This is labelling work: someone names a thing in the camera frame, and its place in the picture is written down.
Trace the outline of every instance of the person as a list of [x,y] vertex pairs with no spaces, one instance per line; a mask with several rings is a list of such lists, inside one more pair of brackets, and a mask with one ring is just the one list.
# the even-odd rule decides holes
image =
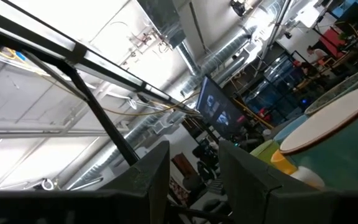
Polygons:
[[317,68],[315,68],[308,62],[302,62],[301,68],[302,68],[303,73],[309,78],[315,77],[318,74]]
[[321,49],[316,49],[312,46],[309,46],[307,49],[307,52],[309,54],[309,56],[314,57],[313,61],[310,64],[315,64],[315,63],[321,63],[323,62],[322,60],[325,59],[326,57],[328,57],[328,54],[321,50]]
[[324,88],[324,86],[326,85],[325,82],[325,77],[323,76],[318,76],[319,72],[317,70],[316,67],[312,66],[310,63],[308,62],[302,62],[301,64],[301,68],[303,70],[303,73],[308,77],[308,78],[312,78],[318,85],[322,86]]

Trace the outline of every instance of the silver ductwork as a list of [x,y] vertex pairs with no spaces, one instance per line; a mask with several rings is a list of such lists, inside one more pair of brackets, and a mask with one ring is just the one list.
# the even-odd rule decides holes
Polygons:
[[[267,0],[266,8],[276,7],[273,6],[277,1],[283,0]],[[168,89],[164,90],[168,94],[180,92],[183,96],[188,96],[194,89],[202,82],[205,74],[210,74],[223,64],[228,58],[232,57],[236,52],[245,46],[249,40],[250,32],[245,29],[247,19],[242,20],[234,26],[234,28],[221,40],[221,45],[211,55],[204,59],[201,66],[198,66],[193,56],[188,50],[185,42],[178,44],[177,50],[183,57],[185,63],[189,67],[181,76],[182,79],[176,81]],[[236,60],[231,63],[225,70],[221,71],[217,77],[220,80],[225,80],[227,76],[231,75],[231,71],[236,70],[238,66],[241,66],[241,62],[244,59]],[[183,117],[183,113],[177,112],[170,117],[170,120],[175,120]],[[148,129],[155,125],[157,121],[163,116],[160,114],[153,114],[149,116],[139,117],[129,125],[131,131],[127,133],[124,138],[132,146],[136,146],[139,139],[144,138],[143,135],[149,134]],[[85,166],[83,166],[63,187],[63,190],[72,189],[80,185],[84,185],[89,181],[98,177],[101,171],[115,161],[121,153],[117,150],[116,145],[113,142],[109,142],[105,145],[91,160],[89,160]]]

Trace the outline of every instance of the screen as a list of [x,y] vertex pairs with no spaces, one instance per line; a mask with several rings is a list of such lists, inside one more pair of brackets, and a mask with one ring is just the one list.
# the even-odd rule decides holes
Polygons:
[[203,80],[197,110],[224,138],[240,131],[246,117],[210,78]]

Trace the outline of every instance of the metal pipe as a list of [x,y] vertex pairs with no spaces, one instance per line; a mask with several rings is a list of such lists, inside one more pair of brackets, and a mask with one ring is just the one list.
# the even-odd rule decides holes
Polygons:
[[84,189],[86,187],[92,186],[94,184],[100,183],[102,181],[103,181],[103,177],[99,177],[99,178],[96,178],[96,179],[92,180],[91,182],[89,182],[87,184],[81,185],[81,186],[76,187],[74,189],[68,189],[68,190],[81,190],[81,189]]
[[78,138],[78,137],[101,137],[107,136],[106,133],[0,133],[0,139],[25,139],[25,138]]
[[263,64],[264,58],[266,57],[267,53],[269,52],[270,46],[273,44],[273,41],[276,38],[276,33],[277,33],[278,29],[280,28],[281,23],[285,17],[285,14],[288,11],[288,8],[290,7],[290,5],[291,5],[291,0],[285,0],[285,2],[283,3],[283,7],[280,9],[280,12],[278,13],[278,17],[275,21],[272,34],[268,38],[266,47],[265,47],[264,51],[262,52],[262,55],[260,56],[260,61],[258,63],[258,66],[256,68],[256,72],[255,72],[254,76],[256,76],[258,74],[259,69],[261,68],[261,66]]
[[[4,124],[0,125],[0,131],[32,131],[35,133],[60,133],[65,129],[62,125],[40,125],[40,126],[31,126],[23,124]],[[126,133],[129,131],[129,128],[117,128],[120,132]],[[85,129],[85,128],[71,128],[71,132],[84,132],[84,133],[105,133],[103,129]]]
[[215,77],[216,83],[223,83],[228,77],[230,77],[235,71],[237,71],[243,64],[245,64],[247,58],[244,56],[238,56],[234,61],[227,66],[227,68],[219,72]]
[[188,60],[185,60],[185,63],[190,71],[190,75],[196,76],[200,72],[200,67],[194,63],[194,57],[188,50],[187,46],[185,44],[179,44],[177,46],[177,50],[182,58],[187,58]]

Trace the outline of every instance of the metal duct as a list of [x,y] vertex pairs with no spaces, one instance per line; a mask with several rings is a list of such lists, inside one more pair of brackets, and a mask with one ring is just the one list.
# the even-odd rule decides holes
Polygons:
[[[180,91],[182,95],[187,96],[191,93],[203,80],[205,74],[210,74],[215,69],[217,69],[221,64],[223,64],[228,58],[232,57],[236,52],[244,47],[247,40],[250,37],[250,33],[245,29],[244,25],[246,24],[247,19],[242,18],[242,20],[234,26],[232,31],[228,33],[222,39],[222,45],[218,47],[214,53],[209,55],[202,66],[197,66],[194,61],[191,53],[187,49],[187,46],[184,42],[178,44],[178,51],[182,55],[184,61],[189,66],[190,75],[188,72],[182,74],[186,76],[185,82],[181,80],[175,82],[169,89],[168,93],[173,93],[174,91]],[[141,117],[135,120],[133,126],[129,126],[131,131],[127,133],[124,138],[132,146],[136,146],[136,142],[139,138],[142,137],[147,130],[153,126],[161,117],[162,113],[154,114],[150,116]],[[113,142],[110,142],[104,146],[89,162],[85,164],[68,182],[65,184],[62,189],[67,190],[80,185],[83,185],[93,179],[95,179],[103,169],[105,169],[112,161],[118,158],[120,152],[117,150],[116,145]]]
[[242,53],[234,59],[224,70],[219,72],[215,77],[215,81],[218,84],[223,83],[226,81],[227,78],[231,77],[231,75],[236,72],[243,64],[245,64],[249,54],[245,50],[242,51]]

